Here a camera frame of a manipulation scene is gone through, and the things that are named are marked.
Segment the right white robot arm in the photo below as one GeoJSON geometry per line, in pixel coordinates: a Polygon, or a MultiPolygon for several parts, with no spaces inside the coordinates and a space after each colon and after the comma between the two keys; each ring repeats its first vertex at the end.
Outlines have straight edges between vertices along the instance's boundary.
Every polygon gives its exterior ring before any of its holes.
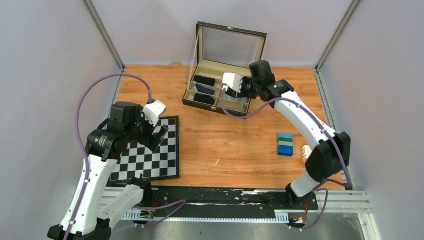
{"type": "Polygon", "coordinates": [[[301,100],[294,87],[286,80],[276,80],[266,60],[249,65],[250,75],[236,75],[225,80],[238,98],[260,98],[286,117],[311,147],[304,172],[285,190],[286,204],[298,209],[306,196],[322,186],[331,176],[347,172],[350,163],[351,137],[336,132],[320,120],[301,100]]]}

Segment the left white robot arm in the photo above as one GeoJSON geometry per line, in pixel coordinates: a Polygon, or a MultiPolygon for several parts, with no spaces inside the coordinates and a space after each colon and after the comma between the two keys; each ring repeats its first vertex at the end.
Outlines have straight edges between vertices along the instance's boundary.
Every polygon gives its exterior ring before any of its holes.
{"type": "Polygon", "coordinates": [[[121,218],[136,205],[149,206],[153,201],[152,184],[141,177],[132,178],[124,190],[100,207],[109,178],[128,145],[138,142],[152,152],[168,132],[162,126],[155,133],[160,116],[167,107],[159,100],[146,106],[131,102],[112,105],[110,117],[89,134],[82,149],[83,170],[68,212],[60,224],[52,226],[53,240],[108,240],[121,218]]]}

